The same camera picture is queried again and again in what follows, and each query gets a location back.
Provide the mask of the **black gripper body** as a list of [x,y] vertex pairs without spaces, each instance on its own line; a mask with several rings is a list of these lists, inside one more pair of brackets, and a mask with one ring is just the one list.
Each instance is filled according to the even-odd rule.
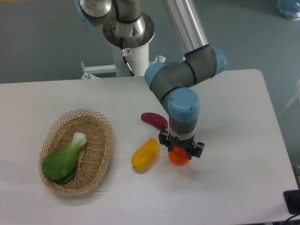
[[169,134],[168,139],[168,151],[171,151],[174,147],[183,148],[185,151],[192,151],[194,148],[194,135],[188,139],[181,140],[180,137]]

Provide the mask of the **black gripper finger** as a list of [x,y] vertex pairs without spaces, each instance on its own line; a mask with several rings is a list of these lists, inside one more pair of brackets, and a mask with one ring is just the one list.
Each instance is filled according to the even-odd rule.
[[193,143],[190,144],[187,148],[189,159],[191,160],[192,157],[199,158],[203,152],[203,149],[204,149],[204,143],[193,141]]
[[161,145],[164,145],[168,150],[171,150],[171,148],[173,147],[173,140],[167,130],[161,130],[158,138]]

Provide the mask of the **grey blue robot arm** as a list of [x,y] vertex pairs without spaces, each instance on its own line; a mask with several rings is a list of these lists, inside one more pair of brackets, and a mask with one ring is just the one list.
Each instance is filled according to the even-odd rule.
[[161,130],[160,143],[168,150],[179,147],[190,158],[199,158],[204,144],[195,142],[194,136],[200,100],[191,87],[222,73],[226,58],[220,49],[210,46],[193,1],[164,1],[183,52],[183,60],[172,64],[160,58],[149,61],[155,25],[138,0],[76,0],[74,4],[86,28],[103,27],[116,75],[143,76],[167,112],[169,128]]

